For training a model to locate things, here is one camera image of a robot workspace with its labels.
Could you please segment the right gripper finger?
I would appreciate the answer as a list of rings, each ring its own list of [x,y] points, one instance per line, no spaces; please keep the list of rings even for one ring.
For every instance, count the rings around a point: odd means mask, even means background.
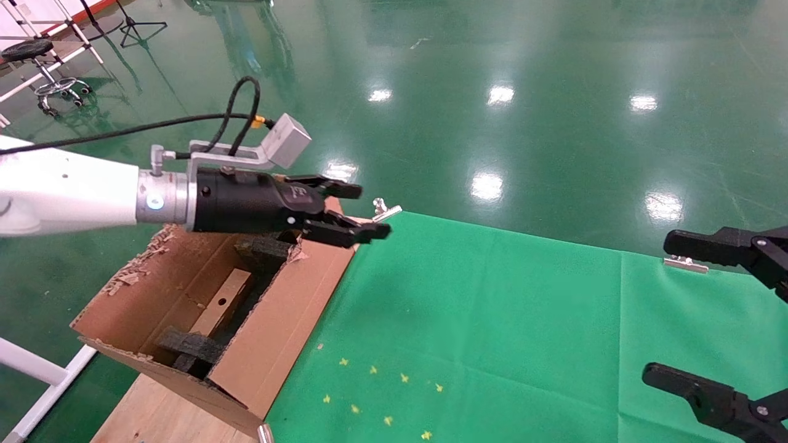
[[[786,442],[787,390],[751,400],[735,388],[669,365],[647,364],[645,384],[679,396],[689,404],[698,423],[744,442]]]
[[[740,266],[787,302],[787,227],[748,231],[723,227],[711,235],[672,230],[664,252],[720,266]]]

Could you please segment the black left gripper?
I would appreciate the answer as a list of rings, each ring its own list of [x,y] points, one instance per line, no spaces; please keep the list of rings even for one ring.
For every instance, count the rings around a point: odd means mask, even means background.
[[[261,234],[301,230],[308,241],[351,249],[386,239],[392,227],[359,222],[326,210],[326,197],[360,199],[363,187],[323,175],[285,176],[252,172],[223,174],[200,168],[193,231]]]

